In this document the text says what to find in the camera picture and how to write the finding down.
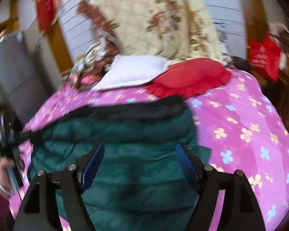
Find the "person's left hand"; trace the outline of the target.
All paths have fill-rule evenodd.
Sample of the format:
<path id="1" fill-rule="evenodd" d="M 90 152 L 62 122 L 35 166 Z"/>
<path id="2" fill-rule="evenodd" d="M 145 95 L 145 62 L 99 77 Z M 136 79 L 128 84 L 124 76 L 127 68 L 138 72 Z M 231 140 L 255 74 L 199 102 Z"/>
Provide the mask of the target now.
<path id="1" fill-rule="evenodd" d="M 6 157 L 0 158 L 0 194 L 5 198 L 9 199 L 11 197 L 11 182 L 7 173 L 7 167 L 14 168 L 15 163 L 13 160 Z"/>

